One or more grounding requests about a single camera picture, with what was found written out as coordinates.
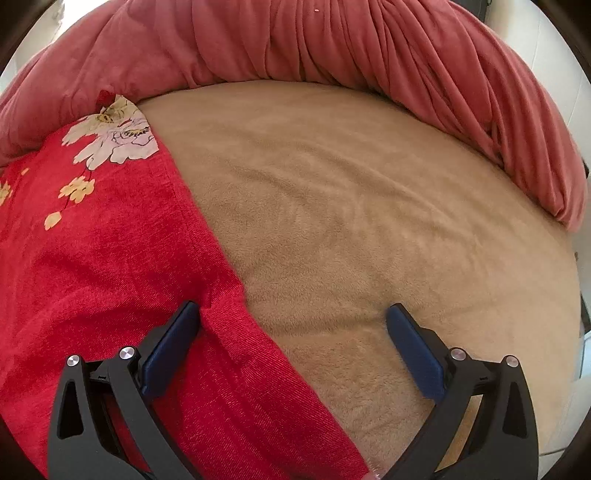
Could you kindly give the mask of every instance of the metal screw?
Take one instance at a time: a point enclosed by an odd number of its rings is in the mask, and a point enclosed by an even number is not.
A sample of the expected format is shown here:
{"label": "metal screw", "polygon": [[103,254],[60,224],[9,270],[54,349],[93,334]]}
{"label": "metal screw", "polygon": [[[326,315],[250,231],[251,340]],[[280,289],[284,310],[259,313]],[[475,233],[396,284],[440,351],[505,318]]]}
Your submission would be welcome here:
{"label": "metal screw", "polygon": [[72,355],[68,357],[68,367],[75,367],[80,362],[80,357],[78,355]]}
{"label": "metal screw", "polygon": [[119,352],[119,357],[123,360],[129,360],[131,357],[135,355],[135,348],[132,346],[126,346],[121,349]]}
{"label": "metal screw", "polygon": [[466,359],[466,352],[461,348],[452,348],[452,358],[461,362]]}
{"label": "metal screw", "polygon": [[517,360],[513,355],[509,355],[505,361],[507,362],[507,365],[509,365],[510,367],[518,367],[519,366],[519,360]]}

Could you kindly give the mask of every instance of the pink duvet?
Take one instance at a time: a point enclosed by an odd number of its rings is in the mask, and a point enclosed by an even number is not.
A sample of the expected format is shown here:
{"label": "pink duvet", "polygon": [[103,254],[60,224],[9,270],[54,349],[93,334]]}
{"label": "pink duvet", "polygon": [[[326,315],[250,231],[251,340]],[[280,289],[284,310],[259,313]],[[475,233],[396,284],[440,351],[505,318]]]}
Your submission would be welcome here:
{"label": "pink duvet", "polygon": [[571,230],[583,164],[547,92],[492,31],[447,0],[111,0],[0,98],[0,167],[95,111],[219,82],[275,79],[383,93],[474,146]]}

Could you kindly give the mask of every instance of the bed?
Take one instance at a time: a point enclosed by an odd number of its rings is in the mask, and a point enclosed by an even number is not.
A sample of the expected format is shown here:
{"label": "bed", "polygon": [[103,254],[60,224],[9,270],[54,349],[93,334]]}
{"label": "bed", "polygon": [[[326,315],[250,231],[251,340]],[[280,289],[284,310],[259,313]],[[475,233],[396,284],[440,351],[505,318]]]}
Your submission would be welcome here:
{"label": "bed", "polygon": [[[206,333],[157,411],[207,478],[236,475],[221,441],[233,442],[233,461],[257,478],[385,472],[432,408],[385,334],[384,310],[397,301],[448,345],[477,358],[519,357],[544,446],[579,341],[567,230],[583,221],[586,179],[559,110],[527,67],[467,12],[441,2],[414,2],[412,11],[390,4],[389,21],[409,29],[405,40],[428,35],[411,62],[404,53],[390,59],[406,72],[398,83],[376,50],[366,64],[359,56],[373,37],[347,47],[349,70],[313,41],[283,61],[261,49],[265,34],[228,33],[241,21],[232,9],[204,5],[198,15],[191,2],[110,2],[70,32],[93,63],[80,68],[85,57],[66,36],[0,99],[2,288],[10,292],[0,303],[8,325],[0,413],[25,454],[45,473],[63,359],[136,342],[187,297],[202,306]],[[337,15],[297,5],[308,10],[275,12],[303,19],[296,37],[312,38],[315,18],[326,25]],[[342,14],[371,17],[372,6]],[[145,24],[108,34],[140,7]],[[192,18],[181,15],[185,7]],[[251,18],[262,18],[251,7]],[[447,39],[464,42],[460,56],[446,57],[423,16],[430,11],[463,26],[463,36],[457,28]],[[202,17],[219,27],[216,41],[199,35]],[[166,32],[163,50],[145,27],[153,21]],[[302,45],[272,37],[284,51]],[[161,76],[146,77],[131,39],[154,49],[149,68]],[[187,61],[195,41],[199,55]],[[342,54],[345,43],[336,45]],[[471,56],[487,61],[465,83]],[[75,62],[57,74],[67,57]],[[56,81],[41,84],[49,72]],[[214,423],[230,411],[226,435],[204,440],[198,408]],[[469,427],[470,416],[444,464]],[[272,441],[290,438],[299,443]]]}

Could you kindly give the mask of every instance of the black plastic bracket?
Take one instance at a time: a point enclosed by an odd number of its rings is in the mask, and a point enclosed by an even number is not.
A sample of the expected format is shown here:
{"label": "black plastic bracket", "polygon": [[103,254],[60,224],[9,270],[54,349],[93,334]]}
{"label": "black plastic bracket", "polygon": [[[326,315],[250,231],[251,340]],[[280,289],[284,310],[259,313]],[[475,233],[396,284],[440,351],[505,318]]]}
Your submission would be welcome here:
{"label": "black plastic bracket", "polygon": [[[51,480],[195,480],[192,467],[150,408],[164,393],[199,329],[199,308],[185,302],[168,323],[153,329],[137,348],[87,363],[66,362],[51,415],[48,471]],[[104,395],[113,394],[149,472],[128,463]]]}
{"label": "black plastic bracket", "polygon": [[[474,360],[463,349],[448,349],[432,330],[419,327],[402,304],[388,309],[387,327],[397,347],[396,333],[409,325],[416,342],[403,332],[405,346],[398,348],[403,360],[421,390],[435,378],[438,367],[441,378],[434,383],[443,385],[445,392],[384,480],[537,480],[534,408],[519,360],[511,355],[499,363]],[[420,343],[430,358],[414,354]],[[482,400],[460,457],[437,471],[474,395],[482,395]]]}
{"label": "black plastic bracket", "polygon": [[[202,478],[150,408],[151,400],[164,394],[199,324],[198,306],[186,302],[138,347],[123,347],[99,362],[87,363],[79,355],[67,360],[51,417],[50,480]],[[388,309],[386,324],[419,389],[436,406],[384,480],[536,480],[534,410],[519,360],[485,362],[463,349],[448,349],[401,304]],[[150,471],[128,462],[105,394],[115,397]],[[474,395],[482,395],[482,401],[462,453],[438,471]]]}

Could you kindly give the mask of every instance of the white wall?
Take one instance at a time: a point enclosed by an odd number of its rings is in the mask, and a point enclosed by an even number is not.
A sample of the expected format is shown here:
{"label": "white wall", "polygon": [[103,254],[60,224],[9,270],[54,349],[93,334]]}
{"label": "white wall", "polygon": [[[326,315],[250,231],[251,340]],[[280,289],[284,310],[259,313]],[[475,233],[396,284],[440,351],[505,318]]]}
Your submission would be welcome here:
{"label": "white wall", "polygon": [[0,93],[17,72],[88,12],[107,0],[57,0],[35,23],[0,76]]}
{"label": "white wall", "polygon": [[[589,124],[588,135],[591,137],[591,122]],[[587,180],[589,191],[591,192],[591,181]],[[577,268],[579,269],[579,283],[581,292],[588,308],[591,308],[591,203],[587,204],[587,211],[583,226],[575,235],[573,235],[573,249],[577,252]]]}

